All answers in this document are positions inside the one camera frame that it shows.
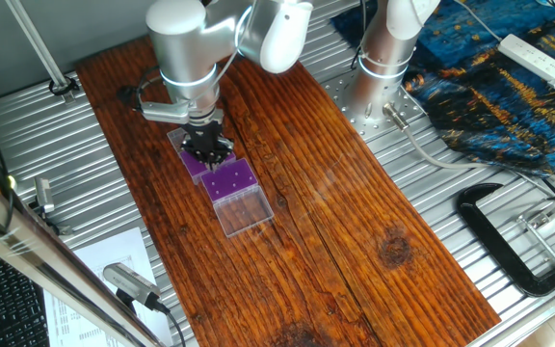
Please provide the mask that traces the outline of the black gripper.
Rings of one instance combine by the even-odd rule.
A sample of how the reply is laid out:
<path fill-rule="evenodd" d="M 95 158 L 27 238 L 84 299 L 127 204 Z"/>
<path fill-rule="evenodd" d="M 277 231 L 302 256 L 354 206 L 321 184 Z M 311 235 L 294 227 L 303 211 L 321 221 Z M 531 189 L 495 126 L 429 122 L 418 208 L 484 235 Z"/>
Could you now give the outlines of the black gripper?
<path fill-rule="evenodd" d="M 205 125 L 188 123 L 182 128 L 186 133 L 182 148 L 195 156 L 207 170 L 217 169 L 234 159 L 234 143 L 224 136 L 223 126 L 219 122 Z"/>

